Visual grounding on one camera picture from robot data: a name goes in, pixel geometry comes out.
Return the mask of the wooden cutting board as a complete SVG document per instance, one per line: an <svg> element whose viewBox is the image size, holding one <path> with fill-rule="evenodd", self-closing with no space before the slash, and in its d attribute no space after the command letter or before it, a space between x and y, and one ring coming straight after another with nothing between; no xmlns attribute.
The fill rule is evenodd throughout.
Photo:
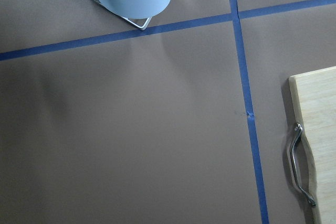
<svg viewBox="0 0 336 224"><path fill-rule="evenodd" d="M335 67L289 77L296 123L289 147L296 188L312 207L315 223L335 223ZM295 160L302 142L309 185L303 189Z"/></svg>

